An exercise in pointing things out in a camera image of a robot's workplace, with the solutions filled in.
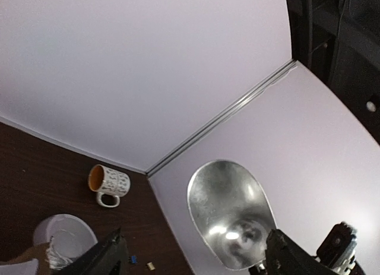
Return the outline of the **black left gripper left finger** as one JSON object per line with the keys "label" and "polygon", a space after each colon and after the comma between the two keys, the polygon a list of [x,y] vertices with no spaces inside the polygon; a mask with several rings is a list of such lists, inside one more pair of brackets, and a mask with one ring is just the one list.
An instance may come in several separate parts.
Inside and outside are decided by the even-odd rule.
{"label": "black left gripper left finger", "polygon": [[64,274],[129,274],[129,254],[121,228],[108,234],[72,264]]}

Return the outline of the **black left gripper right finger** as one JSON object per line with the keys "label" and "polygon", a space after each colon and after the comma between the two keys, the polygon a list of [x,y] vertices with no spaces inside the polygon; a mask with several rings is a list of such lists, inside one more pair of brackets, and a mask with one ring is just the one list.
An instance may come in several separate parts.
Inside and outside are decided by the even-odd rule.
{"label": "black left gripper right finger", "polygon": [[265,250],[267,274],[335,274],[317,262],[280,229],[269,233]]}

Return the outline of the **gold binder clip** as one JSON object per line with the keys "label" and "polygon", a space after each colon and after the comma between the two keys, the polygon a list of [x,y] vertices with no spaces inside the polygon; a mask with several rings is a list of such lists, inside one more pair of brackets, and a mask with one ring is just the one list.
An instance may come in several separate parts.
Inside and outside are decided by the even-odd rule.
{"label": "gold binder clip", "polygon": [[150,271],[153,271],[153,270],[156,269],[152,262],[147,263],[147,264],[146,264],[146,267],[147,267],[148,270],[150,270]]}

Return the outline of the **dog food bag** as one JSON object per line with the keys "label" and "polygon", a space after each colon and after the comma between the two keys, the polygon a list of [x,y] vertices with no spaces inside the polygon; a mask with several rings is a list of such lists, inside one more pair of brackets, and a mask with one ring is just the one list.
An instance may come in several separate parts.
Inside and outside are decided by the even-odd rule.
{"label": "dog food bag", "polygon": [[19,256],[1,261],[1,274],[55,274],[71,265],[75,258],[70,258],[59,253],[52,241],[28,248]]}

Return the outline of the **metal scoop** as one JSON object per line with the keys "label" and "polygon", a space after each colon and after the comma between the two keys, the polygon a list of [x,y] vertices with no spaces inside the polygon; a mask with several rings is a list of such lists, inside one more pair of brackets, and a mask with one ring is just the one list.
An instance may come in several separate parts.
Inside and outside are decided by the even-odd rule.
{"label": "metal scoop", "polygon": [[245,167],[213,160],[191,176],[187,205],[203,242],[229,270],[265,260],[266,240],[276,221],[267,196]]}

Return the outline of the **grey double pet bowl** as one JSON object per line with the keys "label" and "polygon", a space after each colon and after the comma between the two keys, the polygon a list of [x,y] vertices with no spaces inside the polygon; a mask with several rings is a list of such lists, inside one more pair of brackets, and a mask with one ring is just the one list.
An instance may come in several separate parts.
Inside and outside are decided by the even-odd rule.
{"label": "grey double pet bowl", "polygon": [[48,244],[50,267],[62,268],[73,263],[98,243],[91,227],[70,214],[56,214],[40,222],[33,233],[33,245]]}

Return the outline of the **patterned white mug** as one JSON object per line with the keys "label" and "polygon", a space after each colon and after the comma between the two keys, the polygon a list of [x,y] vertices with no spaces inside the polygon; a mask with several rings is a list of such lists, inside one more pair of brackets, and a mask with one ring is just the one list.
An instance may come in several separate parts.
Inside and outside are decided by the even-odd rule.
{"label": "patterned white mug", "polygon": [[[121,198],[126,196],[131,187],[131,180],[126,173],[115,169],[95,165],[88,175],[88,187],[96,193],[96,202],[104,208],[116,208],[120,205]],[[104,195],[113,198],[113,204],[105,204]]]}

